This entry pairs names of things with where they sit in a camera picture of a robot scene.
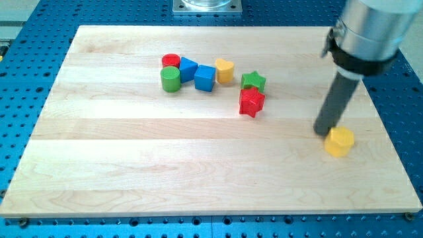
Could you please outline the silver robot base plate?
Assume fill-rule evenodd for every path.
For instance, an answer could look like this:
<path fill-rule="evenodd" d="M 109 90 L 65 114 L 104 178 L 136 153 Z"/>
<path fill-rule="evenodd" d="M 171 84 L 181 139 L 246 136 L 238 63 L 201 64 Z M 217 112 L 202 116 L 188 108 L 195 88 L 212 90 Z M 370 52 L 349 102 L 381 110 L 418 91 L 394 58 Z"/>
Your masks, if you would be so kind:
<path fill-rule="evenodd" d="M 241 15 L 241 0 L 173 0 L 173 15 Z"/>

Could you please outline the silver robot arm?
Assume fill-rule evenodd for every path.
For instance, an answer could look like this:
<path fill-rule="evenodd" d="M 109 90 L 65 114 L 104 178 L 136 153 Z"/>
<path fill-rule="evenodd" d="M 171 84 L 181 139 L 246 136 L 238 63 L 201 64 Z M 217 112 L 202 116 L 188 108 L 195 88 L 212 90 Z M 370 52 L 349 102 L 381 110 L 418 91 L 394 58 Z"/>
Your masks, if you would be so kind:
<path fill-rule="evenodd" d="M 358 83 L 386 72 L 422 0 L 348 0 L 330 28 L 321 56 L 331 53 L 337 72 L 313 124 L 315 133 L 328 135 L 335 127 Z"/>

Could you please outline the black clamp collar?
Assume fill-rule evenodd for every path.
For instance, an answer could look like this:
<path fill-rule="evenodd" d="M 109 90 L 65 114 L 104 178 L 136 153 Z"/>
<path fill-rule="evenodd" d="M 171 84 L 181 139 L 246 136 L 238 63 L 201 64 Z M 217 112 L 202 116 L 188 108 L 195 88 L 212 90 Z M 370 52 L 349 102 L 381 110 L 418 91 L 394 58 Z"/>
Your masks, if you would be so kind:
<path fill-rule="evenodd" d="M 330 52 L 333 62 L 346 71 L 357 73 L 364 76 L 375 76 L 390 70 L 396 62 L 398 50 L 386 60 L 362 60 L 342 50 L 336 43 L 334 27 L 330 28 L 321 57 L 325 57 Z"/>

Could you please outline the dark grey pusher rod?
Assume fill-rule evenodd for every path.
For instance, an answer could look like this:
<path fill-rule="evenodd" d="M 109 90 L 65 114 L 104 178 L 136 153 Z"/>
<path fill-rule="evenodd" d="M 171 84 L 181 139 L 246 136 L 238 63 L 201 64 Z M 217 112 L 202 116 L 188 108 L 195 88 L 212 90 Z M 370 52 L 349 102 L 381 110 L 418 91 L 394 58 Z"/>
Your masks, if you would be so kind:
<path fill-rule="evenodd" d="M 337 125 L 359 82 L 360 75 L 337 71 L 313 124 L 314 132 L 318 136 L 327 136 L 330 129 Z"/>

